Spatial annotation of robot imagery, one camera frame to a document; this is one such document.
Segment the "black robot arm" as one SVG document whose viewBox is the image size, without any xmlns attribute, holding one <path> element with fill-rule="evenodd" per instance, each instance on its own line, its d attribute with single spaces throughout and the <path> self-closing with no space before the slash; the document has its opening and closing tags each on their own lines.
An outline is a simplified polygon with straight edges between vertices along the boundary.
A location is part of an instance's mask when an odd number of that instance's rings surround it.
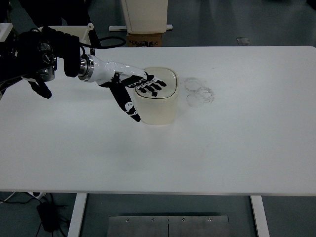
<svg viewBox="0 0 316 237">
<path fill-rule="evenodd" d="M 49 99 L 51 91 L 45 84 L 54 79 L 57 59 L 62 58 L 64 73 L 81 81 L 97 83 L 108 88 L 119 107 L 139 122 L 140 116 L 132 104 L 127 88 L 151 92 L 157 96 L 166 83 L 145 70 L 116 62 L 104 62 L 95 55 L 86 54 L 85 48 L 94 46 L 81 43 L 79 37 L 51 27 L 30 30 L 16 40 L 0 44 L 0 93 L 25 79 L 31 89 Z"/>
</svg>

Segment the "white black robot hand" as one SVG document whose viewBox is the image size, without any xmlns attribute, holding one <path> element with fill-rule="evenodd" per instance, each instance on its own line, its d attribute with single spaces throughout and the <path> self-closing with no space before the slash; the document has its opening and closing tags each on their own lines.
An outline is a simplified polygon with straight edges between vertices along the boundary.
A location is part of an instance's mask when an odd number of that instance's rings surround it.
<svg viewBox="0 0 316 237">
<path fill-rule="evenodd" d="M 157 78 L 146 80 L 146 73 L 143 69 L 129 66 L 118 62 L 104 62 L 93 55 L 84 55 L 80 59 L 80 70 L 78 78 L 84 82 L 96 82 L 102 85 L 111 82 L 115 75 L 125 86 L 140 81 L 139 88 L 135 92 L 143 97 L 157 97 L 161 87 L 167 84 Z M 136 122 L 141 118 L 137 113 L 131 97 L 125 86 L 121 83 L 114 83 L 109 87 L 119 107 Z"/>
</svg>

